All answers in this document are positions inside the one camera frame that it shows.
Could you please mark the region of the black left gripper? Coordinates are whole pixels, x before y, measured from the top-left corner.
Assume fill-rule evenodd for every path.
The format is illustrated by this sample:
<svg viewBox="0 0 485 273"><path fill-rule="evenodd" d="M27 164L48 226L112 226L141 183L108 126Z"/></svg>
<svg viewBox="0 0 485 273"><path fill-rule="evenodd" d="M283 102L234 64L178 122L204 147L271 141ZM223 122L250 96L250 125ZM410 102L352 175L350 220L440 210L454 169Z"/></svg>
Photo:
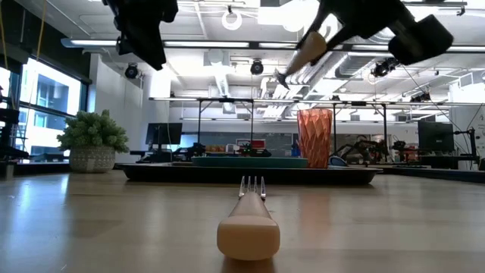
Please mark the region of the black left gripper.
<svg viewBox="0 0 485 273"><path fill-rule="evenodd" d="M172 23L179 11L177 0L102 0L114 15L114 26L123 35L160 37L160 24Z"/></svg>

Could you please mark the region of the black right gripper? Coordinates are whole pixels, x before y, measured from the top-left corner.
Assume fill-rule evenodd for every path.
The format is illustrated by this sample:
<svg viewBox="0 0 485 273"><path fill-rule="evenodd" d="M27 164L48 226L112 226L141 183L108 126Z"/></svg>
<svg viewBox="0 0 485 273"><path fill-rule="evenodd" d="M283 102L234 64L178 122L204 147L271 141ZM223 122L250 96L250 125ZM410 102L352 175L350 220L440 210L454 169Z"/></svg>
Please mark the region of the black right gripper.
<svg viewBox="0 0 485 273"><path fill-rule="evenodd" d="M344 28L327 42L318 31L329 14L333 14ZM300 49L309 35L314 53L310 65L316 65L338 44L353 36L368 39L407 14L408 10L400 0L322 0L312 24L296 48Z"/></svg>

